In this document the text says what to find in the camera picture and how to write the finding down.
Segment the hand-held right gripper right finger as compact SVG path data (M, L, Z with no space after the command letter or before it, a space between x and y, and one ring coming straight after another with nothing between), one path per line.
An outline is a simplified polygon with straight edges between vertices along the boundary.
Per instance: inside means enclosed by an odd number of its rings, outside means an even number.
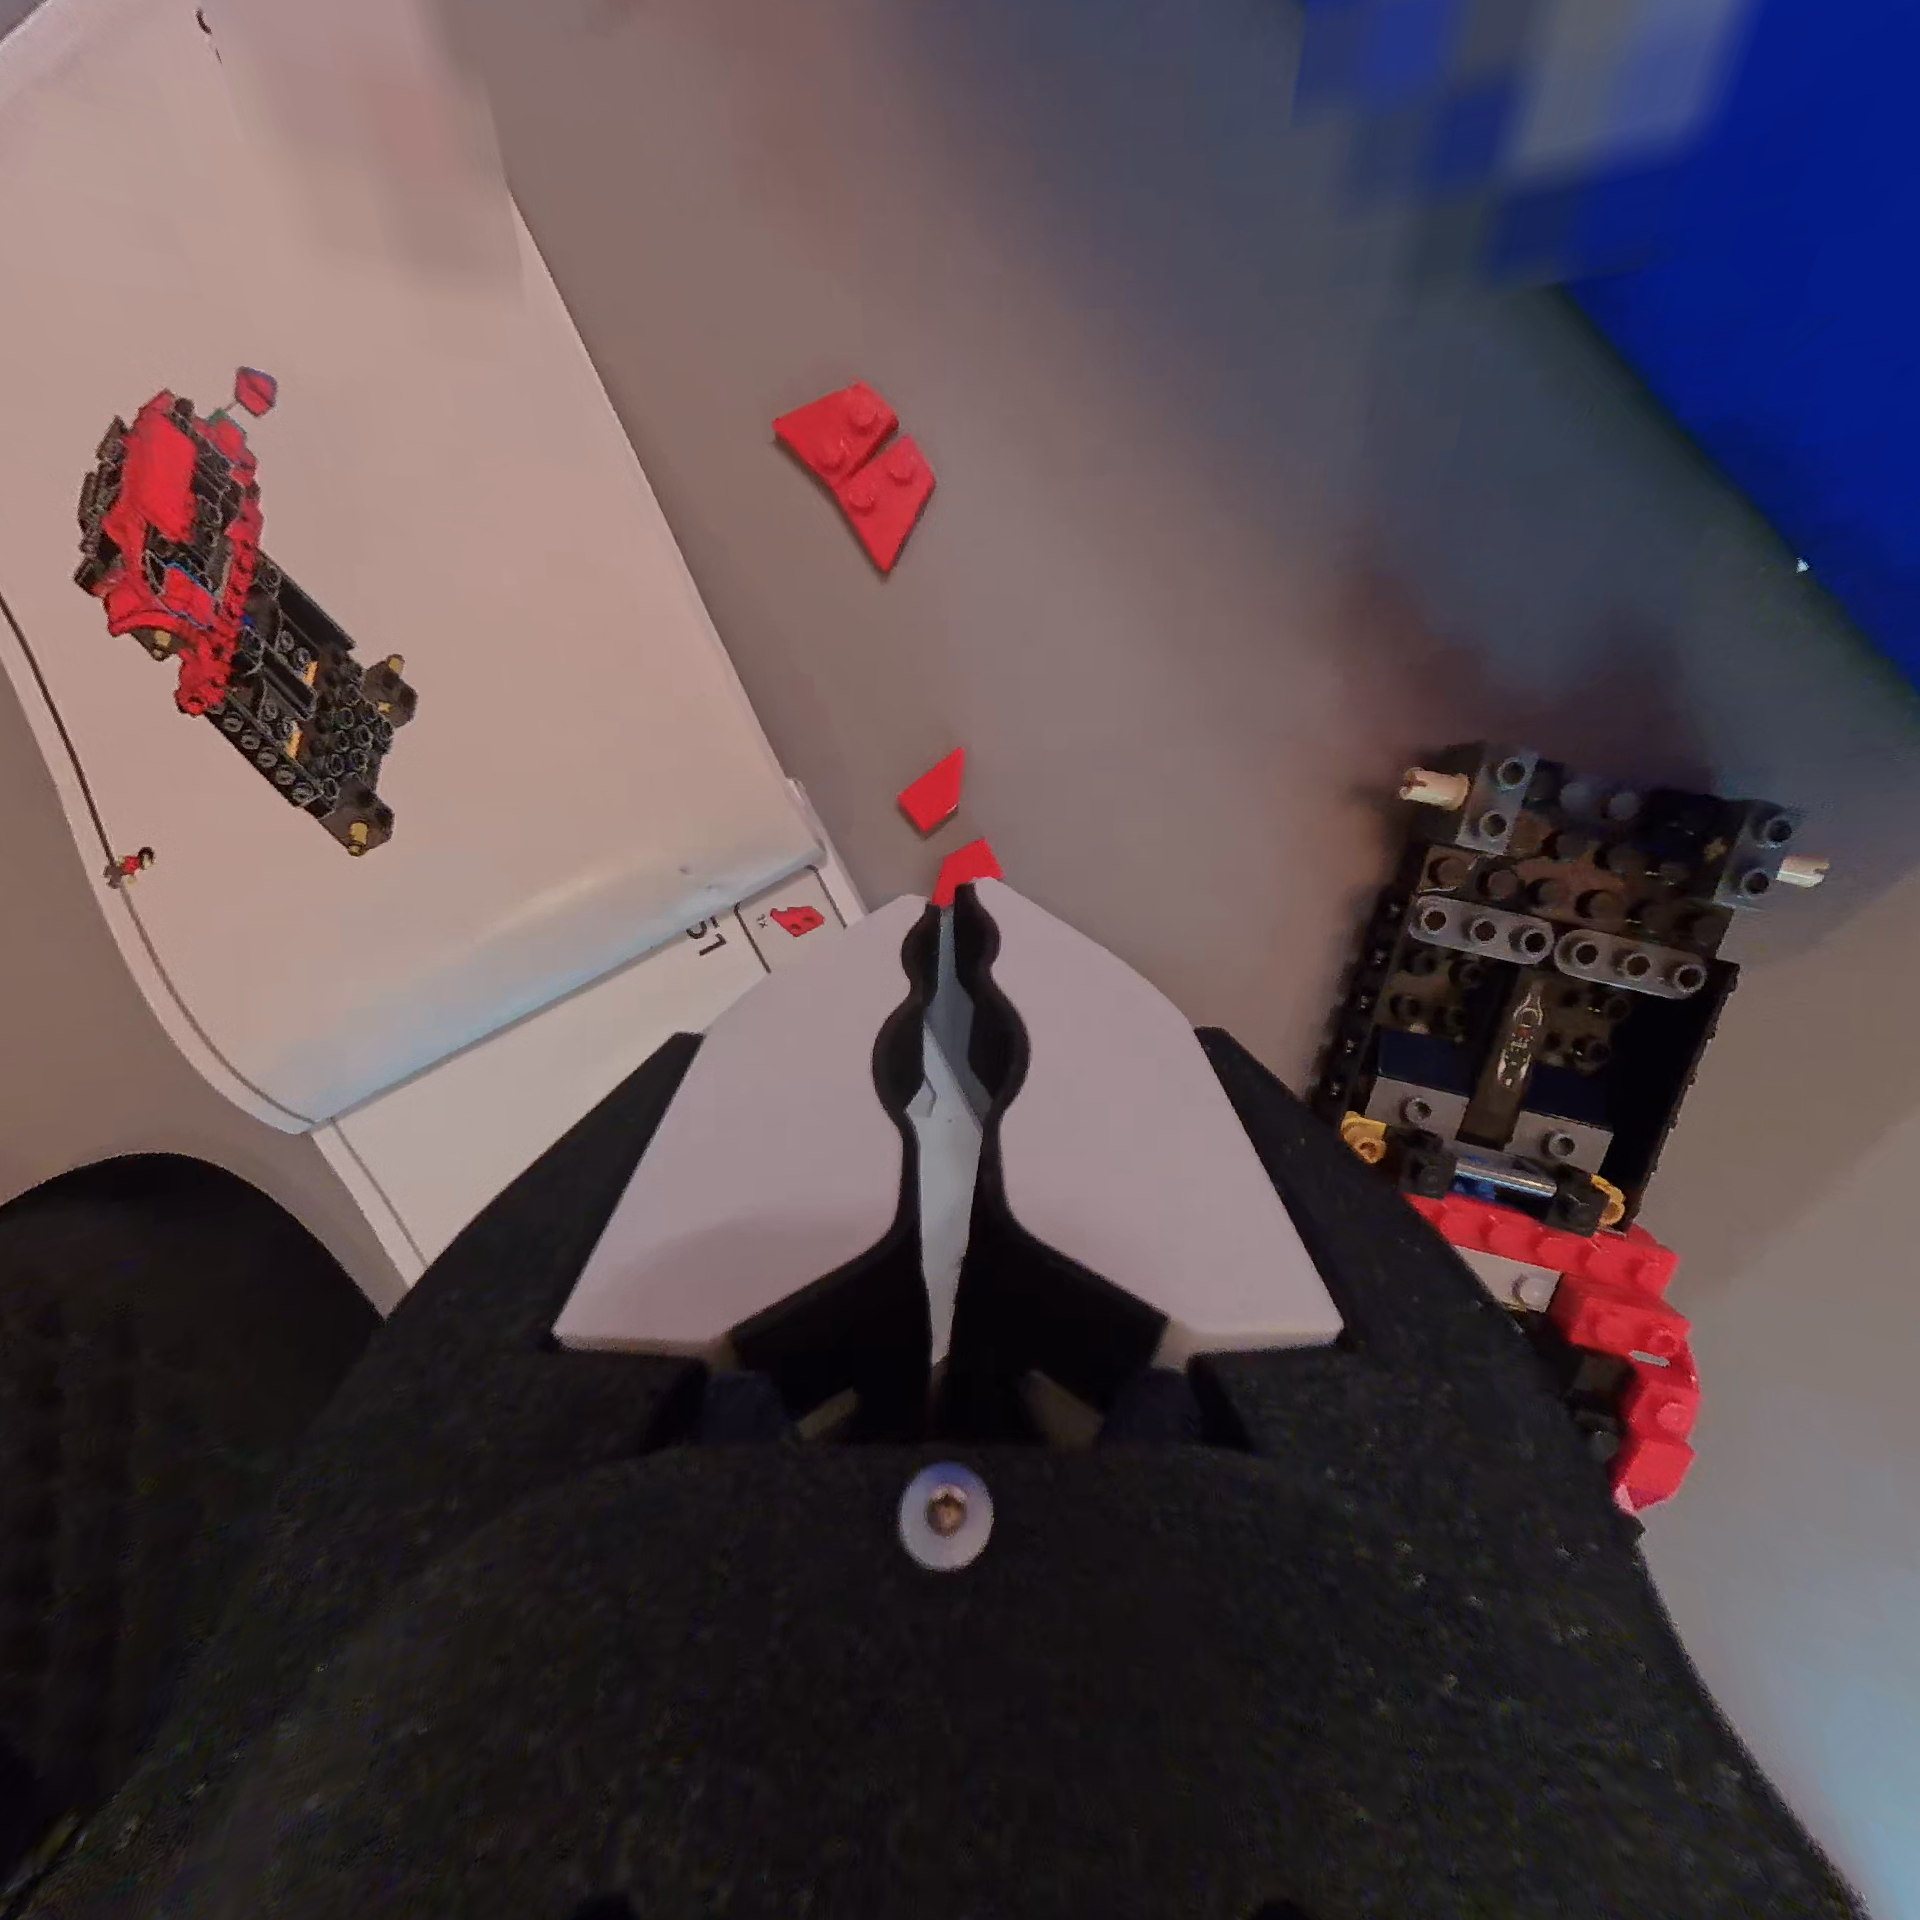
M948 1373L1125 1382L1343 1334L1196 1027L1007 882L948 909L940 1047L981 1121Z

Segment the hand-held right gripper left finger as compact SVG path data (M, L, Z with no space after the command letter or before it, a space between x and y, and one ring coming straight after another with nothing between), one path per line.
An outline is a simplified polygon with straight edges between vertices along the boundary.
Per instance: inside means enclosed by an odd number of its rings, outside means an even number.
M883 1388L947 1355L964 1089L925 1030L940 912L916 895L773 972L702 1037L568 1305L578 1354Z

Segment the red and black lego car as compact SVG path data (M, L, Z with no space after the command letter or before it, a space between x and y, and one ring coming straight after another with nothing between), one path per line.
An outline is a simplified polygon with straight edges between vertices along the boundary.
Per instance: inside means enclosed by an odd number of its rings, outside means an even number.
M1700 1408L1645 1193L1742 976L1730 932L1830 864L1797 805L1509 741L1431 754L1398 801L1310 1109L1518 1325L1639 1519L1686 1480Z

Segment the blue plastic bin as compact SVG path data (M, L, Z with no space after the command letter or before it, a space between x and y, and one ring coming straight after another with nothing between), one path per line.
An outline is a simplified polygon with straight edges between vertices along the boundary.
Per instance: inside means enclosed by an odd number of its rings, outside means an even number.
M1917 684L1917 5L1302 2L1420 275L1564 292Z

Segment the lego instruction booklet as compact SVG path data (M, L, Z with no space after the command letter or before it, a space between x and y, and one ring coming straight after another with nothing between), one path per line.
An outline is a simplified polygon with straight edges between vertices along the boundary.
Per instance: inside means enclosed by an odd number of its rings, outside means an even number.
M857 918L517 204L347 228L223 2L3 35L3 1200L129 1156L270 1193L390 1305L665 1039ZM230 402L262 546L416 718L347 852L74 582L115 419Z

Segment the black quilted pad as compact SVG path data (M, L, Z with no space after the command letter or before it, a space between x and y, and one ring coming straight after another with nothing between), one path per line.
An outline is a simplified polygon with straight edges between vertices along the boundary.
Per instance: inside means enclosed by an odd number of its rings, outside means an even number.
M381 1312L183 1156L3 1207L3 1879L131 1774Z

